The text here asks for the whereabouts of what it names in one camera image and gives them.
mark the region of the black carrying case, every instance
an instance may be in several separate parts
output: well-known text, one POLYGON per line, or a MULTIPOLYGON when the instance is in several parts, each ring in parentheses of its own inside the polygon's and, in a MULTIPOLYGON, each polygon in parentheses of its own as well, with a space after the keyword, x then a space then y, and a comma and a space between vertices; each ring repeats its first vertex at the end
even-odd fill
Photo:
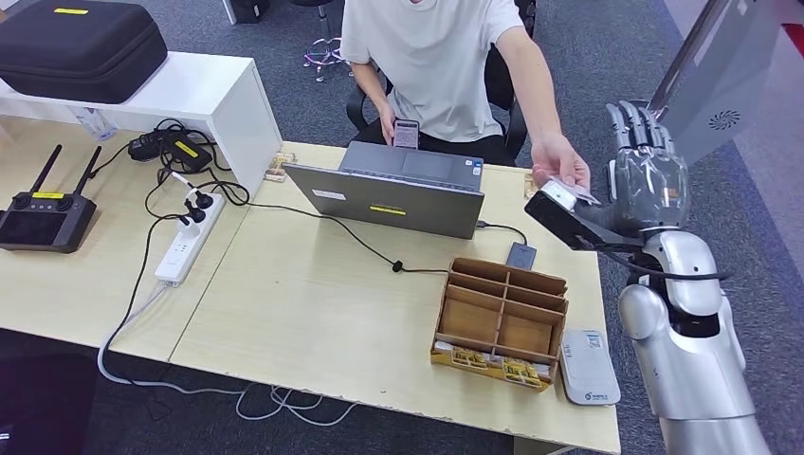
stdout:
POLYGON ((0 79, 26 95, 121 103, 167 55, 140 5, 43 0, 0 24, 0 79))

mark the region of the white router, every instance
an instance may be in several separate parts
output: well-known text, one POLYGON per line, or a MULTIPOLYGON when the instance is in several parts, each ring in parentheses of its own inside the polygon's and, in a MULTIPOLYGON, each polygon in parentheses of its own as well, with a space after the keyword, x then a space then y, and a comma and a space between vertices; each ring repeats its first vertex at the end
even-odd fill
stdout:
POLYGON ((606 338, 596 330, 564 330, 561 338, 561 375, 573 403, 613 405, 620 401, 606 338))

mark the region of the yellow label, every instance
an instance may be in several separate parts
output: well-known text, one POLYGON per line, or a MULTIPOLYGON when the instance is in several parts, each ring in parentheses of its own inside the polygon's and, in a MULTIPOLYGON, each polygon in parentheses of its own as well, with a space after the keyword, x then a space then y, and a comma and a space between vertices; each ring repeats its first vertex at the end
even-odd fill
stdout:
POLYGON ((382 211, 382 212, 385 212, 385 213, 393 213, 394 215, 405 216, 405 215, 408 214, 407 212, 405 212, 403 210, 400 210, 400 209, 389 209, 387 207, 380 207, 380 206, 369 206, 369 209, 372 209, 374 211, 382 211))
POLYGON ((89 10, 88 9, 56 8, 56 9, 53 10, 53 12, 58 13, 58 14, 77 14, 79 16, 83 16, 87 12, 89 12, 89 10))
POLYGON ((197 158, 198 154, 194 152, 190 147, 184 145, 184 142, 177 140, 174 142, 175 146, 181 149, 185 154, 192 156, 193 158, 197 158))
POLYGON ((33 197, 38 197, 39 199, 61 199, 64 195, 60 192, 35 192, 33 193, 33 197))

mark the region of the smartphone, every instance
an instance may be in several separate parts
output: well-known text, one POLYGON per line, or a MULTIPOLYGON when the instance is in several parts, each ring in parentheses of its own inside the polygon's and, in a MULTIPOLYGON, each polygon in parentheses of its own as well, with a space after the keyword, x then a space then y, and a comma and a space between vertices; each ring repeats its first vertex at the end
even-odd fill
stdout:
POLYGON ((396 119, 393 121, 393 146, 419 148, 419 122, 396 119))

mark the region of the desk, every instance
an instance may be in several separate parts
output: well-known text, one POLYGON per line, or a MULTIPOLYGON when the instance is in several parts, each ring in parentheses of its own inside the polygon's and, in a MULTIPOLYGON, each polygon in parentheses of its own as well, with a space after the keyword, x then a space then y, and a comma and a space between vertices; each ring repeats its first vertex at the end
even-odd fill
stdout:
MULTIPOLYGON (((285 142, 301 164, 336 168, 343 149, 285 142)), ((572 252, 522 210, 525 170, 486 166, 482 219, 522 229, 535 269, 567 280, 567 327, 606 333, 597 259, 572 252)), ((289 179, 264 182, 256 202, 315 211, 289 179)), ((473 241, 346 221, 409 268, 447 268, 456 256, 503 262, 516 234, 473 241)), ((518 436, 521 453, 566 446, 620 450, 613 407, 544 393, 429 363, 444 276, 394 274, 336 224, 251 208, 179 340, 171 363, 518 436), (552 444, 531 443, 528 440, 552 444)))
MULTIPOLYGON (((64 148, 42 190, 72 191, 97 145, 78 125, 2 117, 0 124, 6 130, 0 137, 2 209, 14 194, 30 188, 57 143, 64 148)), ((103 142, 98 164, 135 136, 120 131, 103 142)), ((143 201, 155 184, 157 167, 121 155, 87 183, 83 194, 98 210, 75 253, 0 250, 0 327, 87 346, 103 343, 125 313, 142 262, 145 234, 154 221, 143 201)), ((152 208, 157 213, 179 210, 186 193, 187 187, 168 181, 152 197, 152 208)), ((245 214, 225 207, 188 279, 121 332, 115 351, 161 361, 170 357, 245 214)), ((154 288, 154 269, 174 235, 170 222, 155 229, 137 302, 154 288)))

